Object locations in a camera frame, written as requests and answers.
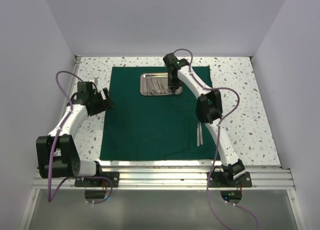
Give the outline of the green surgical cloth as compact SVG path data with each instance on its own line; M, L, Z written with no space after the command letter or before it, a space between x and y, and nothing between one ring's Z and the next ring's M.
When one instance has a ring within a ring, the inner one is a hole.
M109 94L115 104L104 117L100 160L158 161L213 159L216 144L202 127L197 145L197 99L187 86L173 96L140 93L143 73L164 67L113 67Z

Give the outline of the steel scalpel handle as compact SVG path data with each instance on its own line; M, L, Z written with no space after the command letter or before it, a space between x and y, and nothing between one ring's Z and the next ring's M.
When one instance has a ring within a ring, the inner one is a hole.
M200 146L200 127L199 127L199 123L197 124L196 135L197 135L196 145L197 145L197 147L199 147Z
M200 122L199 122L199 130L200 130L200 145L203 145L202 125Z

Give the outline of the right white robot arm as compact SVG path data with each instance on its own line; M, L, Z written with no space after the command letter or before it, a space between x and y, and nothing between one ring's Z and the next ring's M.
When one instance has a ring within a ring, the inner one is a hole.
M214 139L216 151L220 156L222 179L228 186L236 185L246 170L228 135L221 129L221 120L224 117L221 88L210 88L195 73L187 59L179 60L174 53L165 55L163 62L168 72L169 89L175 92L185 84L196 97L196 117L206 126Z

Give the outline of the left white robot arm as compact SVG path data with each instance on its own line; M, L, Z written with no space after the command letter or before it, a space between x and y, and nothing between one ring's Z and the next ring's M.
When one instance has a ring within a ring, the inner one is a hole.
M101 90L95 82L78 82L66 111L56 128L36 140L38 170L42 178L86 177L99 186L104 174L96 161L81 160L75 137L83 122L91 116L114 108L108 88Z

